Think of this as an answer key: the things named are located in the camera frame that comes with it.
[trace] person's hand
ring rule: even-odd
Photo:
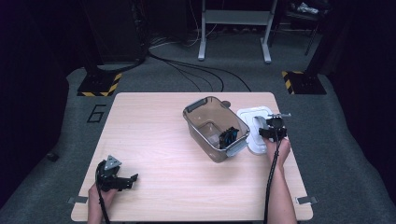
[[[267,146],[267,156],[270,159],[270,162],[273,162],[275,151],[276,151],[276,142],[271,142],[268,138],[262,139]],[[279,146],[279,156],[277,157],[276,165],[278,167],[283,167],[286,158],[290,153],[290,141],[287,138],[283,138],[280,146]]]
[[[117,193],[117,189],[111,189],[108,192],[101,191],[102,198],[105,202],[106,210],[110,207],[113,202],[114,196]],[[93,184],[88,190],[88,224],[99,224],[102,223],[102,207],[99,204],[99,194],[96,184]]]

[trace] gray carpet floor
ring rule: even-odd
[[[304,223],[396,223],[396,207],[378,172],[349,133],[327,77],[318,75],[325,95],[287,92],[281,72],[304,71],[320,36],[309,55],[304,56],[308,37],[277,34],[270,48],[271,64],[263,61],[260,37],[262,34],[253,33],[213,35],[207,41],[203,62],[197,60],[199,42],[190,47],[167,44],[150,52],[183,63],[227,70],[243,79],[252,91],[275,95],[279,110],[292,114],[286,126],[307,193],[319,200],[312,205],[314,217]],[[62,134],[53,149],[60,159],[52,162],[43,158],[0,211],[0,223],[73,223],[70,217],[73,205],[66,201],[78,195],[115,95],[124,91],[220,91],[218,78],[199,70],[189,71],[207,82],[183,76],[168,64],[147,58],[138,67],[122,73],[115,93],[108,97],[77,96],[85,70],[71,73],[67,77],[70,89]],[[238,78],[220,71],[213,73],[223,80],[223,91],[248,91]],[[97,107],[104,116],[98,123],[87,123],[96,105],[104,105]]]

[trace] table top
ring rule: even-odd
[[[88,197],[97,165],[111,155],[122,162],[118,177],[139,174],[131,189],[117,193],[107,211],[112,221],[262,220],[271,164],[247,148],[221,163],[205,154],[182,111],[206,96],[229,101],[235,114],[262,105],[279,113],[269,92],[119,93],[79,196]],[[292,151],[284,166],[293,201],[306,196]],[[310,204],[295,203],[294,208],[298,220],[313,216]],[[76,203],[71,218],[86,221],[87,216],[88,203]]]

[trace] table leg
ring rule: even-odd
[[[271,55],[270,55],[270,50],[268,49],[268,36],[270,35],[271,32],[271,26],[272,22],[274,20],[274,15],[275,15],[275,9],[276,9],[276,4],[277,0],[274,0],[272,6],[271,6],[271,11],[268,15],[268,22],[265,27],[265,35],[263,38],[261,38],[262,42],[262,54],[264,56],[264,61],[265,63],[271,63]]]
[[[201,45],[199,47],[198,60],[203,61],[205,59],[206,50],[206,19],[205,19],[205,0],[202,1],[202,26],[201,26]]]

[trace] black cable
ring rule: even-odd
[[[103,200],[102,193],[101,193],[102,186],[99,186],[98,178],[97,178],[99,175],[99,169],[102,167],[102,164],[103,164],[102,162],[99,163],[98,167],[96,168],[95,185],[96,185],[96,189],[98,190],[99,204],[102,208],[103,217],[105,218],[106,224],[110,224],[110,220],[108,219],[108,215],[107,215],[107,211],[106,211],[105,201]]]
[[[188,66],[194,66],[194,67],[199,67],[199,68],[213,69],[213,70],[217,70],[217,71],[220,71],[220,72],[228,73],[228,74],[230,74],[230,75],[232,75],[232,76],[238,78],[238,79],[247,87],[247,89],[248,89],[249,91],[251,91],[251,89],[250,89],[250,87],[248,86],[248,84],[247,84],[241,77],[239,77],[238,75],[236,75],[236,74],[234,74],[234,73],[232,73],[232,72],[229,72],[229,71],[227,71],[227,70],[220,69],[220,68],[214,68],[214,67],[208,67],[208,66],[202,66],[202,65],[196,65],[196,64],[192,64],[192,63],[182,63],[182,62],[178,62],[178,61],[174,61],[174,60],[169,60],[169,59],[163,59],[163,60],[166,60],[166,61],[171,62],[171,63],[178,63],[179,65],[188,65]]]
[[[169,64],[170,66],[174,67],[184,78],[186,78],[188,81],[190,81],[190,82],[198,89],[198,91],[201,91],[201,89],[199,89],[199,87],[197,86],[197,84],[196,84],[195,82],[193,82],[191,79],[189,79],[188,77],[186,77],[186,76],[183,74],[183,72],[182,72],[181,69],[175,67],[175,66],[172,65],[171,63],[167,63],[167,64]]]
[[[168,37],[153,37],[149,41],[149,45],[153,46],[153,47],[156,47],[157,45],[161,45],[161,44],[166,43],[167,39],[168,39]]]
[[[279,156],[279,147],[280,147],[280,144],[282,143],[282,140],[279,141],[279,139],[277,138],[277,133],[275,134],[275,136],[276,136],[276,151],[274,154],[273,163],[271,165],[270,174],[268,175],[267,191],[265,193],[265,211],[264,211],[263,224],[267,224],[267,222],[268,222],[268,203],[270,201],[271,184],[272,184],[272,179],[274,177],[274,171],[275,171],[275,167],[276,167],[277,157]]]
[[[224,90],[224,82],[223,82],[223,80],[221,79],[221,77],[217,76],[216,74],[214,74],[214,73],[212,73],[212,72],[210,72],[210,71],[207,71],[207,70],[205,70],[205,69],[200,68],[198,65],[188,64],[188,63],[181,63],[181,62],[178,62],[178,61],[173,61],[173,60],[168,60],[168,59],[160,58],[160,57],[158,57],[158,56],[152,54],[151,52],[148,52],[148,56],[151,57],[151,58],[153,58],[153,59],[159,60],[159,61],[163,61],[163,62],[166,62],[166,63],[173,63],[173,64],[176,64],[176,65],[179,65],[179,66],[185,66],[185,67],[189,67],[189,68],[201,70],[201,71],[203,71],[203,72],[206,72],[206,73],[208,73],[208,74],[211,74],[212,76],[216,77],[216,78],[221,82],[221,90],[220,90],[220,91],[223,91],[223,90]]]
[[[133,68],[136,68],[137,66],[139,66],[140,64],[143,63],[143,61],[145,61],[145,59],[139,59],[136,61],[136,63],[122,67],[122,68],[118,68],[118,69],[111,69],[111,70],[105,70],[105,69],[101,69],[102,71],[104,71],[105,73],[123,73],[126,72],[128,70],[131,70]]]
[[[188,71],[186,71],[186,70],[183,70],[183,69],[181,69],[181,68],[177,68],[176,66],[172,65],[171,63],[168,63],[168,64],[171,65],[171,66],[173,66],[173,67],[175,67],[175,68],[176,68],[178,71],[180,71],[180,72],[184,72],[184,73],[186,73],[186,74],[189,74],[190,76],[200,78],[201,80],[205,81],[205,82],[210,86],[210,90],[213,91],[213,86],[212,86],[212,84],[210,84],[210,82],[209,82],[208,80],[206,80],[205,78],[200,77],[200,76],[197,76],[197,75],[195,75],[195,74],[193,74],[193,73],[191,73],[191,72],[188,72]]]

